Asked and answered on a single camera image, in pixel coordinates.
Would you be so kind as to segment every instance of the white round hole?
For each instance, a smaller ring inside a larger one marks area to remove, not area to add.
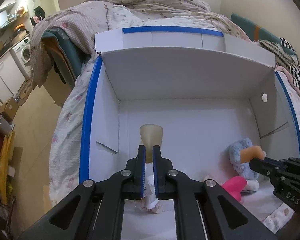
[[[267,96],[266,93],[262,93],[262,94],[261,94],[261,100],[262,100],[262,102],[268,101],[268,96]]]

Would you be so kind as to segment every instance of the washing machine door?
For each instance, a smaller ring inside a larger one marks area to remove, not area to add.
[[[21,51],[21,58],[24,63],[27,63],[30,60],[30,46],[24,46]]]

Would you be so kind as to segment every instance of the beige silicone object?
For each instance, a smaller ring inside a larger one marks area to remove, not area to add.
[[[265,153],[260,146],[251,146],[240,151],[240,161],[241,163],[248,163],[253,158],[258,158],[261,160],[265,159]]]
[[[151,163],[152,148],[155,145],[161,147],[163,128],[155,124],[144,124],[140,127],[140,135],[142,143],[146,147],[146,163]]]

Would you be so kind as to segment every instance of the pink toy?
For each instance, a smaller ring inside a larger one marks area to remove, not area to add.
[[[222,187],[228,192],[232,197],[234,197],[237,201],[241,201],[240,192],[247,185],[247,181],[241,177],[236,176],[229,180],[227,180]]]

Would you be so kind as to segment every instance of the washing machine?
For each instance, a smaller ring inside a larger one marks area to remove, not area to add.
[[[30,77],[30,37],[18,42],[10,52],[20,71],[28,79]]]

